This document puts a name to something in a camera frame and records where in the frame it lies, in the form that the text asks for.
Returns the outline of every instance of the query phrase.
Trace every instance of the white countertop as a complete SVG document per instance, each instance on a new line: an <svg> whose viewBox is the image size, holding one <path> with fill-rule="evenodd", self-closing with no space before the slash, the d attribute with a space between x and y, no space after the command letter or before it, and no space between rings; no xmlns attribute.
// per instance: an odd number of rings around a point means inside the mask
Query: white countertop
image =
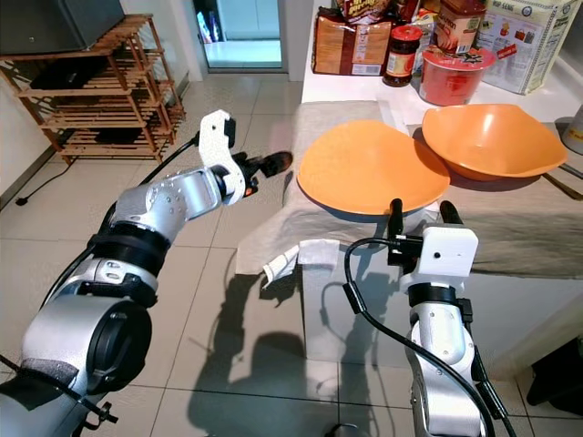
<svg viewBox="0 0 583 437"><path fill-rule="evenodd" d="M318 2L316 1L312 22L318 10L317 5ZM312 72L313 31L312 25L310 45L308 47L308 62L306 62L303 79L303 103L347 100L379 101L381 108L384 107L390 111L393 119L386 119L385 121L403 132L408 132L406 126L420 125L425 111L436 107L424 102L412 85L401 88L386 86L379 76L314 74ZM571 78L565 73L563 69L565 64L559 58L548 75L546 83L527 96L520 96L482 82L470 103L508 103L518 105L532 117L542 122L554 122L561 117L573 117L582 103L583 83L578 78Z"/></svg>

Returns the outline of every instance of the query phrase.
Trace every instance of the red container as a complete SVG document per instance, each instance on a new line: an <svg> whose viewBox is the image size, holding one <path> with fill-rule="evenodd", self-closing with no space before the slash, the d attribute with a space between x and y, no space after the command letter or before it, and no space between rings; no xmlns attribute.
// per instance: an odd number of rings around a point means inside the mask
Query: red container
<svg viewBox="0 0 583 437"><path fill-rule="evenodd" d="M423 52L423 60L419 95L429 103L447 107L469 102L496 57L484 48L448 55L437 46L429 46Z"/></svg>

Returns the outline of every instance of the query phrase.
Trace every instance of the beige cloth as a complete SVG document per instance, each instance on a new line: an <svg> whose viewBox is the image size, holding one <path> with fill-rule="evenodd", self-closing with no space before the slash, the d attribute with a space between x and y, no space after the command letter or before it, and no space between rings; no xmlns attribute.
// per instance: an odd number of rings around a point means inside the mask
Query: beige cloth
<svg viewBox="0 0 583 437"><path fill-rule="evenodd" d="M237 272L256 274L285 250L305 239L357 239L386 235L385 216L361 216L332 210L308 199L295 175L304 152L321 134L351 120L378 119L376 102L302 104L295 115L294 163L283 195L283 209L255 229L239 245ZM423 140L420 129L414 137ZM583 157L569 154L569 164L583 169ZM583 180L563 170L550 172L583 192ZM583 278L583 203L544 178L475 182L452 176L443 199L456 205L464 223L480 240L474 271L529 278ZM415 233L435 214L424 208L404 220Z"/></svg>

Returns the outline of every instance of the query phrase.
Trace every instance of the orange plate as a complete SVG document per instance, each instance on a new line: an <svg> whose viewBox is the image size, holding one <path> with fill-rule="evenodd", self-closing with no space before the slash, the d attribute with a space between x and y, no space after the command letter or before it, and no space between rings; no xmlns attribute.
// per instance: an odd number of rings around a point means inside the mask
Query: orange plate
<svg viewBox="0 0 583 437"><path fill-rule="evenodd" d="M429 109L423 135L457 173L476 180L537 176L567 161L560 140L514 105Z"/></svg>
<svg viewBox="0 0 583 437"><path fill-rule="evenodd" d="M360 120L314 141L298 182L327 207L382 215L394 198L403 200L403 211L430 204L449 186L449 175L425 145L380 121Z"/></svg>

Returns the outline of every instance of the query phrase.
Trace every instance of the white table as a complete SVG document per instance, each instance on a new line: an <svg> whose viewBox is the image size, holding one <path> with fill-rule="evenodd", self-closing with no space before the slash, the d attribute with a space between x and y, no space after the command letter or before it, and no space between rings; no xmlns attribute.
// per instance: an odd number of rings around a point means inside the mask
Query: white table
<svg viewBox="0 0 583 437"><path fill-rule="evenodd" d="M314 17L319 3L315 2ZM310 41L303 103L378 101L385 122L407 134L408 126L421 124L424 112L433 107L421 100L412 86L385 86L378 76L315 75L311 70L313 27ZM471 103L518 105L543 122L573 117L583 101L583 83L570 73L559 59L545 85L530 95L520 96L482 83ZM341 250L338 266L343 264L343 253ZM386 266L384 252L367 256L361 268L369 310L406 333L409 306L403 293L394 292L396 268ZM362 318L354 317L343 283L341 268L331 276L318 269L304 269L308 358L408 367L401 345L373 335ZM466 285L465 296L474 302L476 343L482 348L486 367L497 378L513 376L583 333L583 281L472 275Z"/></svg>

